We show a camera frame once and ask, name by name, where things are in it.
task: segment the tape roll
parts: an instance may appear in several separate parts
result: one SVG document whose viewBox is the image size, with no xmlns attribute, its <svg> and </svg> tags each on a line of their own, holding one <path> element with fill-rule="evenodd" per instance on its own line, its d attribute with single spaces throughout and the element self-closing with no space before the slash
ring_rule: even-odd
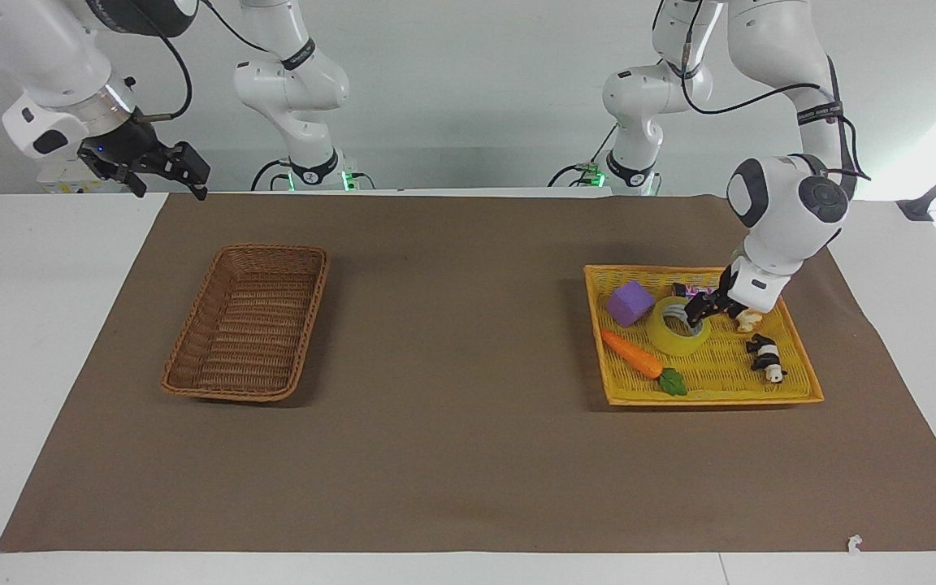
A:
<svg viewBox="0 0 936 585">
<path fill-rule="evenodd" d="M 688 300 L 684 297 L 666 297 L 656 304 L 645 321 L 645 332 L 649 341 L 666 355 L 690 356 L 710 337 L 710 329 L 706 327 L 705 321 L 699 322 L 695 329 L 688 327 L 688 315 L 684 312 L 684 305 L 687 303 Z M 691 336 L 675 333 L 666 326 L 665 319 L 677 319 L 684 328 L 691 330 Z"/>
</svg>

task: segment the panda figurine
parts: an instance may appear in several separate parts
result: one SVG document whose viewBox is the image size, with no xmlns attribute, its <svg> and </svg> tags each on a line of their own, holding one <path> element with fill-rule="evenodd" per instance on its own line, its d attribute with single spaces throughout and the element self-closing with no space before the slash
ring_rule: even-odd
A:
<svg viewBox="0 0 936 585">
<path fill-rule="evenodd" d="M 761 336 L 759 333 L 755 334 L 752 341 L 746 342 L 746 351 L 757 354 L 750 370 L 764 370 L 765 378 L 770 383 L 782 383 L 788 371 L 782 369 L 782 363 L 779 361 L 779 348 L 775 344 L 775 340 Z"/>
</svg>

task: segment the pink object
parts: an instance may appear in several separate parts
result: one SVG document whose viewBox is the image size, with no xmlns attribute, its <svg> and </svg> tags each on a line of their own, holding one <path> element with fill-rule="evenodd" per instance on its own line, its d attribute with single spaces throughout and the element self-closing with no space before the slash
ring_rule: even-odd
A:
<svg viewBox="0 0 936 585">
<path fill-rule="evenodd" d="M 614 290 L 605 303 L 605 310 L 613 316 L 620 327 L 630 327 L 637 323 L 657 303 L 642 283 L 632 280 Z"/>
</svg>

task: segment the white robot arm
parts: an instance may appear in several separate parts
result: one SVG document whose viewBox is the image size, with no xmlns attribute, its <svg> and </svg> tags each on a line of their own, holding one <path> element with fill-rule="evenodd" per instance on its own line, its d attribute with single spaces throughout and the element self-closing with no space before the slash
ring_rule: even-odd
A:
<svg viewBox="0 0 936 585">
<path fill-rule="evenodd" d="M 250 36 L 271 58 L 238 64 L 237 96 L 281 132 L 302 185 L 345 185 L 345 156 L 322 118 L 349 99 L 345 71 L 317 49 L 297 0 L 240 0 L 240 9 Z"/>
<path fill-rule="evenodd" d="M 770 311 L 804 260 L 839 234 L 860 176 L 808 0 L 668 0 L 653 27 L 661 62 L 613 74 L 604 88 L 620 127 L 602 169 L 613 190 L 636 191 L 651 180 L 662 144 L 657 115 L 699 110 L 709 100 L 713 82 L 702 57 L 724 4 L 732 63 L 773 89 L 799 85 L 785 95 L 798 112 L 803 153 L 751 158 L 735 171 L 728 201 L 750 234 L 717 292 L 688 305 L 692 323 L 722 311 Z"/>
<path fill-rule="evenodd" d="M 103 179 L 145 193 L 137 173 L 179 181 L 203 199 L 208 164 L 189 144 L 157 140 L 129 86 L 96 47 L 96 28 L 174 37 L 197 0 L 0 0 L 0 69 L 23 89 L 2 121 L 24 154 L 68 149 Z"/>
</svg>

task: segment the brown table cover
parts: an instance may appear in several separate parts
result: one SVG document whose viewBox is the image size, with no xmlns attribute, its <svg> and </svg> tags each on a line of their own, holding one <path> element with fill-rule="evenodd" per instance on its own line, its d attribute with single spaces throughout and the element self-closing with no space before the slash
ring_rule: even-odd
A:
<svg viewBox="0 0 936 585">
<path fill-rule="evenodd" d="M 936 439 L 825 252 L 785 292 L 824 404 L 605 404 L 584 264 L 718 266 L 743 236 L 714 197 L 172 195 L 0 551 L 936 549 Z M 238 243 L 330 252 L 301 384 L 167 396 Z"/>
</svg>

